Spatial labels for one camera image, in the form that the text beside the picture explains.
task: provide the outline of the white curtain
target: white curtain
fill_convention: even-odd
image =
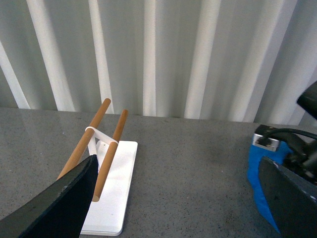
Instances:
[[[0,107],[317,125],[315,0],[2,0]]]

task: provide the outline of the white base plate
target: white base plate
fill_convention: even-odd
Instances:
[[[100,158],[105,157],[104,148],[107,147],[108,145],[101,141],[97,143],[100,165]],[[138,143],[134,141],[119,142],[100,200],[91,203],[80,234],[97,236],[121,234],[137,147]]]

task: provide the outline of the granite countertop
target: granite countertop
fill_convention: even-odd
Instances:
[[[0,108],[0,219],[56,180],[93,116]],[[98,129],[111,135],[118,118]],[[246,178],[257,126],[129,116],[121,140],[138,151],[119,237],[279,237]]]

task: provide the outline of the blue tape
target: blue tape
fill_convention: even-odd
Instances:
[[[264,197],[260,180],[259,180],[259,165],[261,158],[267,156],[279,164],[283,163],[283,159],[288,153],[293,151],[287,146],[285,142],[280,143],[280,147],[276,152],[269,151],[258,146],[252,145],[249,152],[249,169],[248,180],[254,190],[254,200],[258,207],[260,214],[279,232],[278,227],[273,219],[267,201]]]

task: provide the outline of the wooden dowel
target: wooden dowel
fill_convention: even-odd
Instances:
[[[98,109],[96,115],[92,119],[89,126],[97,128],[100,124],[101,120],[103,119],[104,114],[106,113],[109,105],[111,103],[111,100],[109,98],[106,98],[100,108]],[[66,173],[68,173],[70,170],[72,170],[75,166],[78,165],[78,162],[80,158],[83,156],[88,143],[92,136],[94,135],[94,130],[91,128],[88,128],[83,136],[81,137],[80,141],[78,142],[76,148],[74,149],[73,153],[69,157],[67,163],[65,164],[63,170],[60,172],[57,179],[60,179],[62,176],[64,176]]]
[[[114,131],[113,134],[113,139],[118,141],[121,138],[121,134],[124,128],[124,124],[125,121],[127,120],[128,117],[128,111],[127,110],[123,110],[118,125]],[[117,150],[118,144],[115,142],[111,142],[109,145],[109,148],[107,150],[107,153],[105,155],[105,159],[103,161],[103,164],[101,165],[100,169],[99,169],[99,174],[97,177],[97,182],[96,182],[96,187],[95,187],[95,192],[94,192],[94,196],[93,196],[93,202],[98,202],[101,196],[101,193],[103,191],[115,152]]]

